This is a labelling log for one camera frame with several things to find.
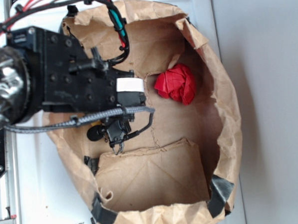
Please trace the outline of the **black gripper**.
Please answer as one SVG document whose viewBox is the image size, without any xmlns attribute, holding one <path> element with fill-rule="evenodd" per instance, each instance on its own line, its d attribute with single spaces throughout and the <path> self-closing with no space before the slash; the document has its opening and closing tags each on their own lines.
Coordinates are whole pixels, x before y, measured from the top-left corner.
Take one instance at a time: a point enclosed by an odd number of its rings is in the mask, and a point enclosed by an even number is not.
<svg viewBox="0 0 298 224">
<path fill-rule="evenodd" d="M 74 37 L 37 28 L 28 62 L 34 82 L 32 103 L 48 112 L 100 112 L 145 105 L 144 82 L 133 71 L 116 70 L 96 48 L 89 58 Z"/>
</svg>

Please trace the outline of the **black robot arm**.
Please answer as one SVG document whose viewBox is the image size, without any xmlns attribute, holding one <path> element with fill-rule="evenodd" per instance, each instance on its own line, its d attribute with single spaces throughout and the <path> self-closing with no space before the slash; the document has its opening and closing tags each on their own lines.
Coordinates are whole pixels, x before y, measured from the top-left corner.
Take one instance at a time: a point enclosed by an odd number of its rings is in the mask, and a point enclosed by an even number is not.
<svg viewBox="0 0 298 224">
<path fill-rule="evenodd" d="M 145 93 L 133 72 L 116 70 L 96 48 L 37 27 L 13 31 L 0 48 L 0 128 L 36 112 L 92 113 L 142 106 Z"/>
</svg>

